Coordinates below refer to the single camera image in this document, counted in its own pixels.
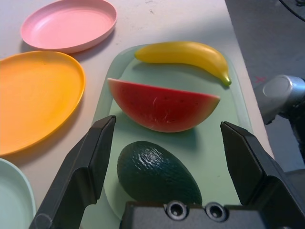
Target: red watermelon flesh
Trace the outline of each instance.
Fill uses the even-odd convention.
[[[180,132],[203,122],[220,97],[108,78],[119,107],[136,123],[160,132]]]

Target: mint green tray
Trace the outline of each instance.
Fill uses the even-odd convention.
[[[111,156],[100,200],[85,210],[82,227],[117,229],[125,202],[132,200],[118,182],[116,166],[121,150],[135,141],[156,143],[178,157],[196,180],[203,205],[216,201],[220,204],[239,204],[239,199],[227,170],[221,121],[229,121],[252,132],[237,75],[231,62],[230,88],[208,72],[184,64],[146,64],[134,58],[142,46],[129,48],[115,57],[106,78],[170,87],[193,92],[215,94],[221,97],[214,112],[200,125],[180,133],[160,133],[144,128],[129,119],[112,99],[107,82],[94,115],[99,120],[116,115]]]

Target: cable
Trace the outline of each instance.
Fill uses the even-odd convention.
[[[286,9],[288,9],[293,15],[295,15],[298,19],[301,19],[305,22],[305,18],[298,15],[296,12],[294,12],[283,0],[279,0],[283,6],[285,6]]]

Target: orange plate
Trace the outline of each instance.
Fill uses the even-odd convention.
[[[50,51],[0,61],[0,156],[25,149],[59,128],[85,88],[74,58]]]

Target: avocado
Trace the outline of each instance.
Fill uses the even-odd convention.
[[[127,145],[119,156],[117,172],[124,190],[137,201],[202,204],[191,173],[178,158],[154,143]]]

